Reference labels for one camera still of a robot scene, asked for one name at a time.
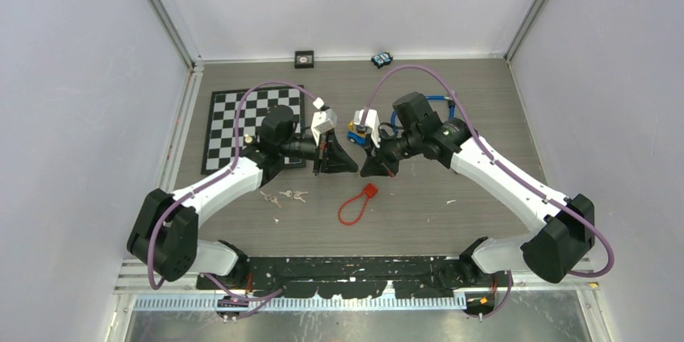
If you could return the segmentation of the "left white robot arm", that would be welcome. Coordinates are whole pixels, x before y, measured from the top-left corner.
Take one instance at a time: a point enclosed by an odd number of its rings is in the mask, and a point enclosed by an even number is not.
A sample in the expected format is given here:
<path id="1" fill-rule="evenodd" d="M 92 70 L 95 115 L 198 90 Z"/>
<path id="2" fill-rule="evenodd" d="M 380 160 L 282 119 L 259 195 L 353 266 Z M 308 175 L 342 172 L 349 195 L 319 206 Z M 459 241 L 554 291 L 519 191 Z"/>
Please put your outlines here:
<path id="1" fill-rule="evenodd" d="M 293 111 L 275 106 L 256 133 L 244 136 L 244 146 L 228 166 L 173 193 L 148 193 L 127 251 L 147 265 L 151 277 L 175 282 L 187 273 L 204 273 L 229 289 L 241 287 L 248 276 L 244 253 L 225 241 L 200 240 L 199 228 L 238 197 L 273 180 L 286 159 L 312 161 L 316 174 L 355 173 L 358 165 L 337 141 L 335 126 L 336 114 L 323 106 L 308 132 L 298 133 Z"/>

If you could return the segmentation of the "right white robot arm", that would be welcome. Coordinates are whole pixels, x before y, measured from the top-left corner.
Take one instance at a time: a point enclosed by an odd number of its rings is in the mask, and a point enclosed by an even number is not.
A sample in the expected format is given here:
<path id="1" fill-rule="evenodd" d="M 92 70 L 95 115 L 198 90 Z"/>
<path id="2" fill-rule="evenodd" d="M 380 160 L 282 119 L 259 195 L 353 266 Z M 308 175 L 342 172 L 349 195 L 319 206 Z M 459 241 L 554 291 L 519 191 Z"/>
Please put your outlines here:
<path id="1" fill-rule="evenodd" d="M 475 240 L 446 277 L 480 286 L 492 274 L 522 269 L 559 283 L 593 248 L 587 225 L 594 222 L 594 205 L 587 197 L 569 198 L 544 186 L 496 152 L 463 119 L 441 120 L 421 93 L 402 96 L 392 107 L 401 123 L 394 135 L 383 131 L 375 110 L 354 116 L 356 129 L 371 139 L 361 176 L 394 177 L 400 161 L 421 155 L 475 182 L 527 228 L 520 236 Z"/>

